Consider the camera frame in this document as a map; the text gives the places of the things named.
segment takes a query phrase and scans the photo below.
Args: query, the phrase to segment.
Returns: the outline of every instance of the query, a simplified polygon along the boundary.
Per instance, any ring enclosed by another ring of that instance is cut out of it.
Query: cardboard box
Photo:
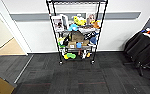
[[[76,48],[76,42],[69,41],[68,48]]]
[[[72,41],[73,42],[83,42],[84,41],[84,36],[79,31],[72,31],[71,34],[72,34]]]
[[[82,46],[87,46],[88,43],[89,43],[89,40],[84,40],[82,43]]]

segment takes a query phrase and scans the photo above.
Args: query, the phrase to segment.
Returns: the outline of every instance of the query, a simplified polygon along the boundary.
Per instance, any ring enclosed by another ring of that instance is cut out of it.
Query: chair
[[[125,45],[124,55],[131,60],[131,62],[123,63],[134,64],[138,69],[140,76],[143,76],[143,68],[150,64],[150,38],[145,36],[142,32],[136,33]]]

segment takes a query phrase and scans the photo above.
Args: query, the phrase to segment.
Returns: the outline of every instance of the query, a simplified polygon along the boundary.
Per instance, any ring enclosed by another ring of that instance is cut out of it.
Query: yellow item
[[[62,37],[59,37],[59,38],[58,38],[58,42],[64,41],[64,39],[65,39],[65,37],[63,37],[63,38],[62,38]]]
[[[67,54],[66,54],[66,55],[64,55],[64,58],[65,58],[65,59],[69,59],[69,57],[67,57]]]
[[[84,25],[86,23],[86,20],[79,20],[77,16],[74,16],[74,22],[77,24],[77,25]]]
[[[95,22],[95,20],[91,21],[91,24],[93,24],[94,22]],[[101,20],[97,20],[96,22],[101,22]]]
[[[86,57],[90,57],[90,53],[87,53],[87,56]]]

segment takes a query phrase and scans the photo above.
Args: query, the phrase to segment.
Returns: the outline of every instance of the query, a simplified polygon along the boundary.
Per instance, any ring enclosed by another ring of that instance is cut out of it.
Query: toy
[[[146,30],[142,30],[141,32],[142,32],[142,33],[145,33],[145,32],[146,32]]]
[[[64,37],[64,38],[62,38],[62,37],[59,37],[59,38],[58,38],[58,45],[59,45],[61,48],[64,48],[64,47],[65,47],[65,45],[63,45],[64,39],[65,39],[65,37]]]
[[[84,25],[86,23],[86,20],[82,17],[77,17],[77,16],[74,16],[74,22],[81,26],[81,25]]]
[[[101,20],[97,20],[97,21],[91,21],[91,24],[93,24],[94,22],[101,22]]]
[[[96,22],[93,23],[93,27],[94,27],[94,28],[97,28],[97,29],[100,29],[100,27],[99,27],[99,25],[98,25],[98,21],[96,21]]]
[[[150,33],[150,28],[146,28],[147,34]]]
[[[87,53],[87,56],[86,56],[86,57],[90,57],[90,55],[91,55],[90,53]]]
[[[76,55],[72,54],[72,53],[67,53],[66,55],[67,55],[68,58],[72,58],[72,59],[76,58]]]
[[[72,24],[70,25],[68,31],[77,31],[78,30],[78,26],[76,24]]]
[[[68,16],[63,15],[63,14],[60,14],[60,16],[62,17],[64,29],[67,30],[69,28]]]
[[[85,40],[90,40],[92,37],[95,37],[96,35],[98,35],[99,33],[96,33],[96,32],[91,32],[91,33],[88,33],[88,34],[85,34],[84,35],[84,39]]]
[[[92,22],[95,21],[95,14],[90,14],[88,18],[89,18],[89,23],[92,24]]]
[[[69,59],[69,57],[67,56],[67,54],[66,54],[66,55],[64,55],[64,59]]]
[[[92,37],[92,38],[90,39],[90,42],[93,43],[93,44],[96,44],[96,43],[97,43],[96,37]]]
[[[81,45],[82,45],[81,42],[76,43],[77,48],[81,48]]]

